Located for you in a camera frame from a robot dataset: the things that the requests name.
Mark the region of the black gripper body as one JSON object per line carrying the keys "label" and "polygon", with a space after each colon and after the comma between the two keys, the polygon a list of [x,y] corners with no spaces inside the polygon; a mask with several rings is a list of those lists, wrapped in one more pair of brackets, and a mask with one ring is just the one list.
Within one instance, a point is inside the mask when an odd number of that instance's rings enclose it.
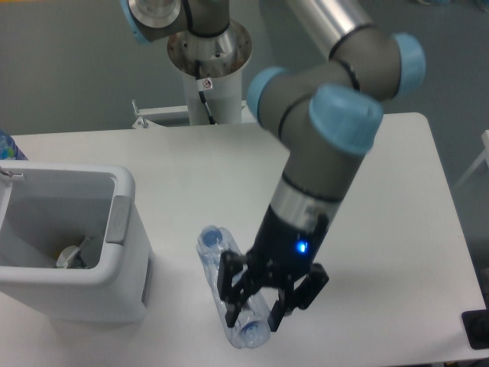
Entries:
{"label": "black gripper body", "polygon": [[299,294],[318,294],[328,281],[324,269],[313,263],[328,232],[329,218],[319,214],[311,232],[298,229],[267,209],[254,244],[246,254],[245,288],[286,289],[303,278]]}

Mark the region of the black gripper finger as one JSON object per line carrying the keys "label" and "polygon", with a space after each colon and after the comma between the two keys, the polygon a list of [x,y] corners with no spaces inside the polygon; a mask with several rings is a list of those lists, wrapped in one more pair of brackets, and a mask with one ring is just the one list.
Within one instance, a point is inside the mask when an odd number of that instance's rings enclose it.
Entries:
{"label": "black gripper finger", "polygon": [[267,322],[271,332],[277,332],[282,319],[291,315],[295,308],[307,309],[329,281],[324,267],[319,263],[312,264],[309,273],[297,288],[292,280],[287,280],[285,287],[278,290]]}
{"label": "black gripper finger", "polygon": [[232,251],[220,255],[217,289],[219,298],[225,303],[225,324],[233,328],[241,312],[249,310],[262,320],[267,319],[267,304],[259,294],[257,284],[245,267],[248,257]]}

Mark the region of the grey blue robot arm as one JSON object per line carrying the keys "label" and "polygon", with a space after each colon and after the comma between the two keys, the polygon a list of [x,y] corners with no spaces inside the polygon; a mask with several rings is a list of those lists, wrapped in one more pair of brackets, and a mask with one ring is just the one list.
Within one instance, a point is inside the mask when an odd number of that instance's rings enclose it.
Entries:
{"label": "grey blue robot arm", "polygon": [[242,99],[239,89],[218,84],[246,64],[251,50],[227,1],[121,3],[139,42],[167,39],[173,64],[190,79],[191,123],[230,122],[244,103],[290,152],[251,249],[221,255],[217,291],[228,328],[264,287],[278,292],[264,319],[271,331],[314,301],[329,279],[315,257],[373,146],[381,103],[419,87],[426,74],[417,39],[383,35],[356,1],[291,1],[289,7],[326,62],[301,73],[267,68]]}

